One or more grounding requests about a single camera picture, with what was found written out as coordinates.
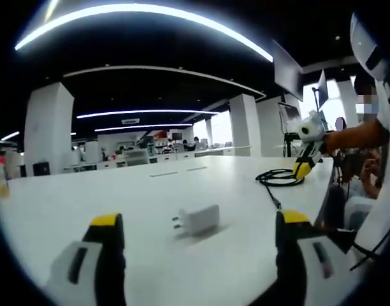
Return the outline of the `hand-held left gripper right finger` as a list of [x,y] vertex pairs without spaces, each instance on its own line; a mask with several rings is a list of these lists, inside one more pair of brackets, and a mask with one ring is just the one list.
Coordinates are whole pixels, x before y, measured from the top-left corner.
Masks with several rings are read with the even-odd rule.
[[341,305],[342,249],[295,210],[276,211],[278,301],[281,305]]

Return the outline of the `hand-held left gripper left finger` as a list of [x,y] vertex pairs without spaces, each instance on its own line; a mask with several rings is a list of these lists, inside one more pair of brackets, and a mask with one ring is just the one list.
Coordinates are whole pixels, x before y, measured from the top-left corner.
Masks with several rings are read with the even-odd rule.
[[122,215],[95,217],[53,260],[47,295],[54,305],[124,305],[124,249]]

